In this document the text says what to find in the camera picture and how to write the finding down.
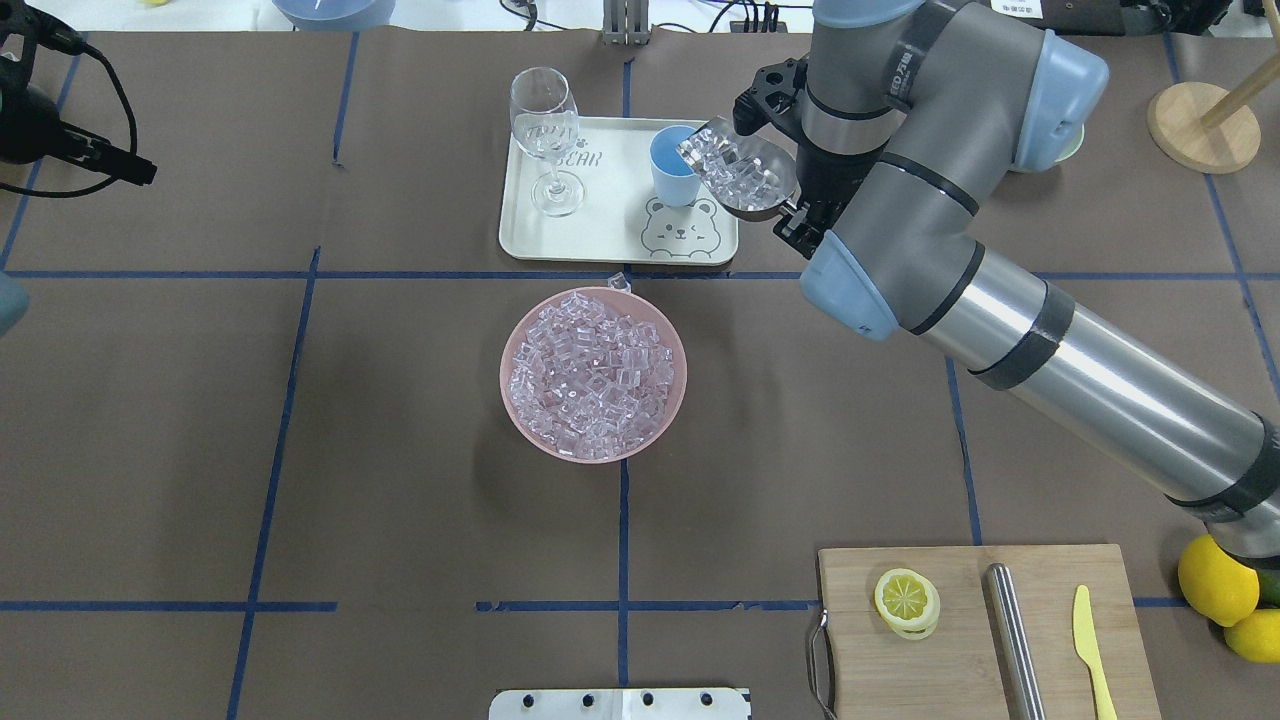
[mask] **bowl of ice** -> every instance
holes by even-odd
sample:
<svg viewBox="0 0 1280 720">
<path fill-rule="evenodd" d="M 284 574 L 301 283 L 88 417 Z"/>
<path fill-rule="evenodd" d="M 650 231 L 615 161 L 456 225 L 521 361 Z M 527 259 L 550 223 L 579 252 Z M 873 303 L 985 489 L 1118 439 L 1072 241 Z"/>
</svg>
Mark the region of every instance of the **bowl of ice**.
<svg viewBox="0 0 1280 720">
<path fill-rule="evenodd" d="M 571 462 L 612 462 L 658 439 L 685 397 L 685 347 L 646 300 L 582 287 L 538 304 L 502 355 L 516 428 Z"/>
</svg>

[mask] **wooden disc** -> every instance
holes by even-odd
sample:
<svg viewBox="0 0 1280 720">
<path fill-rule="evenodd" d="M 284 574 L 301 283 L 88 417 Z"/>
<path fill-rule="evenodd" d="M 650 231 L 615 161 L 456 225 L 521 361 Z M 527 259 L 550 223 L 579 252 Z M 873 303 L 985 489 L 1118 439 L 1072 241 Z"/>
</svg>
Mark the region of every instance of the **wooden disc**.
<svg viewBox="0 0 1280 720">
<path fill-rule="evenodd" d="M 1147 106 L 1152 140 L 1166 155 L 1202 173 L 1234 173 L 1248 165 L 1262 142 L 1253 110 L 1243 106 L 1216 128 L 1201 124 L 1226 92 L 1203 82 L 1180 82 L 1164 90 Z"/>
</svg>

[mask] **lemon slice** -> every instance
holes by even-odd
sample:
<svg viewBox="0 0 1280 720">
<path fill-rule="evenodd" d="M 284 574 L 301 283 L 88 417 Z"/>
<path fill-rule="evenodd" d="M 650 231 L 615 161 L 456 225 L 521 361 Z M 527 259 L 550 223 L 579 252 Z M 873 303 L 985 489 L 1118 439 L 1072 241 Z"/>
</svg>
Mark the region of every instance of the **lemon slice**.
<svg viewBox="0 0 1280 720">
<path fill-rule="evenodd" d="M 876 583 L 876 611 L 899 637 L 923 641 L 938 626 L 942 602 L 928 578 L 895 568 Z"/>
</svg>

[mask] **wine glass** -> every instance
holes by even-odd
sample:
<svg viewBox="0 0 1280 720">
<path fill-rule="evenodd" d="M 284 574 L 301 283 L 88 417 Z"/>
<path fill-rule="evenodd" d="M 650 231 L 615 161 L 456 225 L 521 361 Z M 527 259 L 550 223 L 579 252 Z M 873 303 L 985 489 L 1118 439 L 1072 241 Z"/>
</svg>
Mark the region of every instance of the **wine glass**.
<svg viewBox="0 0 1280 720">
<path fill-rule="evenodd" d="M 529 68 L 511 82 L 511 133 L 526 155 L 550 165 L 534 183 L 534 205 L 552 218 L 577 210 L 582 181 L 557 169 L 577 142 L 577 105 L 559 70 Z"/>
</svg>

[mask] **yellow lemon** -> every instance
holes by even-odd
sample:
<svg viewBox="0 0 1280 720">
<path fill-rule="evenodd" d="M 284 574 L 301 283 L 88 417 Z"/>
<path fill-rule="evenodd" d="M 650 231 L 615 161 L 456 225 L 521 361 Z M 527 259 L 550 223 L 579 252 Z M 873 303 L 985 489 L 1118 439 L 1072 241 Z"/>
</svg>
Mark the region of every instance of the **yellow lemon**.
<svg viewBox="0 0 1280 720">
<path fill-rule="evenodd" d="M 1201 536 L 1178 560 L 1178 584 L 1197 612 L 1230 628 L 1258 607 L 1258 573 L 1217 547 L 1212 536 Z"/>
<path fill-rule="evenodd" d="M 928 578 L 895 568 L 876 583 L 876 611 L 899 637 L 923 641 L 938 626 L 942 602 Z"/>
<path fill-rule="evenodd" d="M 1280 662 L 1280 610 L 1257 610 L 1222 630 L 1226 644 L 1253 662 Z"/>
</svg>

